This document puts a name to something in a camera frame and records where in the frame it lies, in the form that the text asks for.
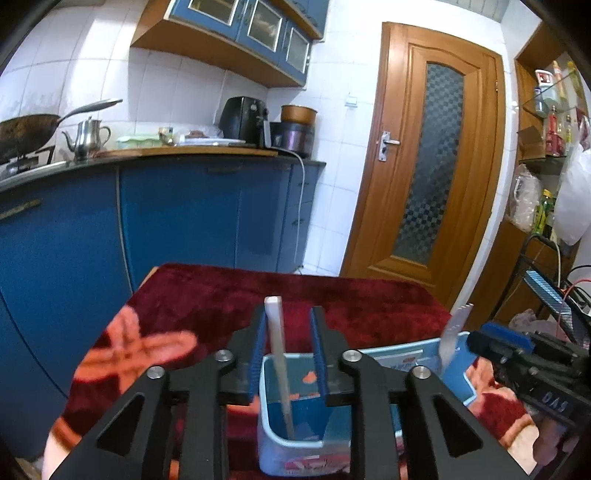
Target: person's hand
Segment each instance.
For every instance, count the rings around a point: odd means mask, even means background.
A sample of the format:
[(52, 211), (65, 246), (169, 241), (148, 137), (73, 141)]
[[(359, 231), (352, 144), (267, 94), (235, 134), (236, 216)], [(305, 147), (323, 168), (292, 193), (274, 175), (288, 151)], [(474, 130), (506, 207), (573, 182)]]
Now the person's hand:
[[(540, 465), (548, 465), (558, 454), (558, 444), (566, 432), (566, 428), (556, 421), (545, 417), (538, 425), (540, 436), (534, 442), (534, 460)], [(579, 441), (578, 436), (568, 437), (562, 450), (570, 453)]]

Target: green container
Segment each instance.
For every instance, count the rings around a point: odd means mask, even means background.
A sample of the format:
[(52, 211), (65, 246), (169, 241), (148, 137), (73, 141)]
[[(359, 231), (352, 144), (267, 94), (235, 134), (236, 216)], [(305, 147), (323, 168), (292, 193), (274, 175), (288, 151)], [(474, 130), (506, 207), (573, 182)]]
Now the green container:
[(552, 192), (549, 190), (544, 190), (542, 198), (540, 199), (540, 204), (535, 210), (534, 233), (539, 233), (540, 235), (544, 233), (548, 216), (553, 207), (554, 197), (552, 197)]

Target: metal bolt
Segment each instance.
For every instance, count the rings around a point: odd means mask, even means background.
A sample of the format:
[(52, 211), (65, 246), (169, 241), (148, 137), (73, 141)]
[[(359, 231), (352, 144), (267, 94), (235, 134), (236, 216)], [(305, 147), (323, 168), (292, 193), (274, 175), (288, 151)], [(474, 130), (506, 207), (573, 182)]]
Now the metal bolt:
[(155, 380), (156, 378), (162, 378), (165, 374), (165, 370), (161, 366), (156, 365), (154, 367), (148, 368), (146, 374), (148, 375), (148, 378)]
[(361, 356), (361, 352), (358, 352), (357, 350), (347, 350), (343, 352), (343, 360), (347, 360), (348, 362), (359, 362)]
[(216, 352), (214, 358), (218, 362), (229, 362), (230, 360), (232, 360), (232, 358), (234, 358), (234, 355), (230, 350), (222, 349)]
[(425, 380), (431, 376), (431, 371), (422, 365), (413, 368), (413, 375), (421, 380)]

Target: red velvet tablecloth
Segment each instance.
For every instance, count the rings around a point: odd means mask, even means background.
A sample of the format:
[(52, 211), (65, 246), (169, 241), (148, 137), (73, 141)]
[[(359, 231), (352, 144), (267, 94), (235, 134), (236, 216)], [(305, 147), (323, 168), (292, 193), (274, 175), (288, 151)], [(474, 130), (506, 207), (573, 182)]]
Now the red velvet tablecloth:
[[(324, 307), (329, 328), (341, 331), (352, 348), (435, 338), (449, 318), (441, 304), (412, 283), (164, 265), (107, 325), (76, 370), (66, 409), (48, 441), (44, 478), (62, 460), (59, 455), (63, 457), (148, 366), (181, 368), (202, 360), (245, 327), (255, 306), (270, 295), (283, 298), (289, 352), (311, 351), (309, 310), (314, 305)], [(511, 391), (494, 383), (486, 362), (468, 373), (479, 393), (473, 413), (501, 443), (511, 446), (531, 418)], [(256, 403), (228, 409), (235, 478), (265, 477), (256, 460), (257, 415)]]

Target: door frame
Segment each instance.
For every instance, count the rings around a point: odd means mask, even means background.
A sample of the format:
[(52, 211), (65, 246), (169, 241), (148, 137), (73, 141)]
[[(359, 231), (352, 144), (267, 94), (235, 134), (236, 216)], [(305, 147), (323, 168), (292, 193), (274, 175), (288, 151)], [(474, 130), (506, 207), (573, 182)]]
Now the door frame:
[[(374, 172), (374, 164), (377, 162), (379, 141), (382, 136), (382, 116), (384, 113), (384, 102), (387, 94), (394, 95), (395, 92), (387, 92), (387, 78), (389, 74), (395, 75), (395, 72), (390, 72), (388, 68), (389, 59), (396, 55), (404, 54), (404, 48), (400, 44), (397, 45), (396, 39), (397, 33), (401, 28), (416, 28), (412, 25), (397, 24), (393, 22), (382, 23), (382, 40), (379, 57), (379, 70), (378, 70), (378, 85), (376, 89), (376, 96), (374, 102), (374, 114), (371, 122), (371, 130), (369, 134), (368, 149), (365, 156), (365, 165), (363, 167), (363, 175), (361, 179), (361, 186), (359, 188), (359, 197), (357, 199), (357, 205), (355, 207), (355, 215), (353, 217), (353, 225), (351, 227), (351, 233), (347, 242), (347, 248), (345, 251), (345, 259), (340, 270), (340, 276), (343, 277), (349, 271), (351, 262), (353, 259), (353, 252), (355, 245), (359, 239), (361, 233), (361, 225), (363, 223), (363, 211), (365, 210), (365, 204), (369, 195), (369, 187), (371, 185), (372, 175)], [(442, 32), (437, 32), (441, 35), (447, 35), (454, 40), (458, 40), (458, 37), (448, 35)], [(491, 165), (491, 175), (489, 176), (488, 185), (485, 193), (485, 201), (480, 211), (478, 220), (478, 226), (476, 228), (476, 235), (472, 239), (470, 244), (469, 253), (464, 260), (462, 265), (461, 274), (455, 280), (453, 288), (450, 292), (449, 297), (444, 302), (448, 309), (451, 309), (454, 302), (456, 301), (462, 287), (468, 277), (470, 269), (476, 259), (476, 254), (480, 248), (480, 243), (484, 237), (486, 226), (492, 213), (492, 205), (495, 199), (496, 188), (499, 181), (499, 174), (501, 171), (501, 160), (503, 156), (504, 140), (505, 140), (505, 120), (506, 120), (506, 99), (505, 99), (505, 74), (503, 68), (503, 61), (501, 55), (488, 50), (482, 46), (479, 46), (483, 50), (487, 51), (488, 54), (494, 59), (497, 76), (497, 119), (496, 119), (496, 138), (493, 148), (493, 157)]]

